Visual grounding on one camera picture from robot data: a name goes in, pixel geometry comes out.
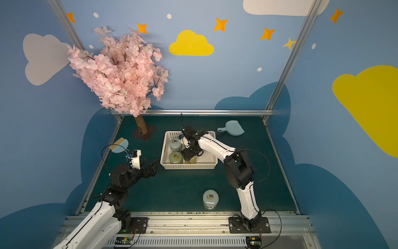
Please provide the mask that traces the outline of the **yellow tea canister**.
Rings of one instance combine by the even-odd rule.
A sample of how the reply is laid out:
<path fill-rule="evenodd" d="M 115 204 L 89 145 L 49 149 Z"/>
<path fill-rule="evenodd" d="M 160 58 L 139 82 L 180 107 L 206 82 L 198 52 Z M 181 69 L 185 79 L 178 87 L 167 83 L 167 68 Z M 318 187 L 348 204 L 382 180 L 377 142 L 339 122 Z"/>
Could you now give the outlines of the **yellow tea canister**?
<path fill-rule="evenodd" d="M 186 160 L 185 163 L 187 164 L 195 164 L 197 162 L 197 157 L 193 157 L 190 160 Z"/>

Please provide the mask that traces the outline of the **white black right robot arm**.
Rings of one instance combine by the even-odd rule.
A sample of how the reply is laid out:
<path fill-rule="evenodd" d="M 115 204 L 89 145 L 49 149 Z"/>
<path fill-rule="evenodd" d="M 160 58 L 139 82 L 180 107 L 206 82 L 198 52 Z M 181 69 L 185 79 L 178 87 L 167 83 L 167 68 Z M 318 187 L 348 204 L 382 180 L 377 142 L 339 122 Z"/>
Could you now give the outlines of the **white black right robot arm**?
<path fill-rule="evenodd" d="M 198 132 L 193 135 L 181 134 L 178 139 L 184 146 L 181 152 L 184 160 L 190 161 L 194 156 L 199 157 L 202 152 L 209 152 L 224 164 L 227 180 L 237 190 L 241 205 L 240 212 L 246 226 L 256 227 L 262 215 L 256 202 L 254 169 L 248 154 L 223 144 L 209 133 L 201 136 Z"/>

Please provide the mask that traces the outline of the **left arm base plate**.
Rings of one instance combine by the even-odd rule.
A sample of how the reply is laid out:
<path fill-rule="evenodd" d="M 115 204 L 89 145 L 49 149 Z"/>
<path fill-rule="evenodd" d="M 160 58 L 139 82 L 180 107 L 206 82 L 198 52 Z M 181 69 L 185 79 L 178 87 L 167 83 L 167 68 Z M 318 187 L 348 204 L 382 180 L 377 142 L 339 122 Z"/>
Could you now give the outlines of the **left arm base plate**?
<path fill-rule="evenodd" d="M 134 234 L 134 233 L 146 233 L 148 226 L 148 217 L 131 217 L 130 221 L 127 221 L 125 227 L 122 229 L 123 233 Z"/>

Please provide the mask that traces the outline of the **dark green tea canister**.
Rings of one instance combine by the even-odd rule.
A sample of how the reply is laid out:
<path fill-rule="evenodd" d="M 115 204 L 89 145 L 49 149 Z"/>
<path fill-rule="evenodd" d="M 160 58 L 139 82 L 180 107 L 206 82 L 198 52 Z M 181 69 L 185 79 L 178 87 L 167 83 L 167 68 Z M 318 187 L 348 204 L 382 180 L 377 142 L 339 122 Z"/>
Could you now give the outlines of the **dark green tea canister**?
<path fill-rule="evenodd" d="M 179 151 L 173 151 L 169 155 L 169 161 L 171 164 L 182 164 L 183 156 Z"/>

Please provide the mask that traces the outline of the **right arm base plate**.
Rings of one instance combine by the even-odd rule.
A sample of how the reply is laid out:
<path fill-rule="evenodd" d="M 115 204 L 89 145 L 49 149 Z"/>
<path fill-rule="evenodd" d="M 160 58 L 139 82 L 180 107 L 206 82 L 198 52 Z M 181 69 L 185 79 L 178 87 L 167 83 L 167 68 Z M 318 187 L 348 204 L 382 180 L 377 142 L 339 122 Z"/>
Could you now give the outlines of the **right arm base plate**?
<path fill-rule="evenodd" d="M 233 215 L 228 218 L 230 233 L 271 233 L 271 226 L 267 217 L 262 217 L 261 221 L 254 228 L 249 228 L 244 220 L 238 216 Z"/>

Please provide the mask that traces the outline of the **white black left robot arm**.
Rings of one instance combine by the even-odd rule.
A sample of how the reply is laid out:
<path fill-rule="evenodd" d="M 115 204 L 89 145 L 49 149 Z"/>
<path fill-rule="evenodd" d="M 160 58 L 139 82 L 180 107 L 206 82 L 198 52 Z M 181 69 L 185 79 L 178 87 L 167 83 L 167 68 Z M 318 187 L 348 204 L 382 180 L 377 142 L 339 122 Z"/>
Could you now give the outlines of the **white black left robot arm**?
<path fill-rule="evenodd" d="M 110 184 L 84 220 L 58 245 L 56 249 L 101 249 L 119 232 L 136 228 L 132 224 L 131 212 L 122 206 L 129 190 L 143 178 L 156 175 L 159 161 L 148 167 L 132 168 L 119 165 L 110 174 Z"/>

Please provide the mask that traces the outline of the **white perforated plastic basket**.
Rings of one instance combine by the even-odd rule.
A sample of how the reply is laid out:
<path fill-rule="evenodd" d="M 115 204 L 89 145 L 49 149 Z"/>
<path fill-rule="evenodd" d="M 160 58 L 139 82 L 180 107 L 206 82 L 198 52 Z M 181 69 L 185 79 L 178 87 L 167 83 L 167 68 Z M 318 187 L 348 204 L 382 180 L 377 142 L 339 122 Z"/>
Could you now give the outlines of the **white perforated plastic basket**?
<path fill-rule="evenodd" d="M 183 159 L 182 164 L 171 164 L 169 161 L 169 155 L 171 153 L 171 150 L 169 148 L 169 141 L 172 138 L 179 138 L 179 136 L 182 135 L 181 131 L 167 131 L 164 135 L 164 141 L 163 141 L 163 148 L 162 148 L 162 154 L 161 154 L 161 159 L 160 163 L 163 166 L 164 169 L 166 170 L 205 170 L 205 169 L 214 169 L 218 163 L 218 158 L 208 151 L 204 151 L 203 155 L 197 157 L 197 162 L 195 164 L 187 164 L 185 163 L 185 160 Z M 188 147 L 188 142 L 184 138 L 182 143 L 182 150 L 186 147 Z"/>

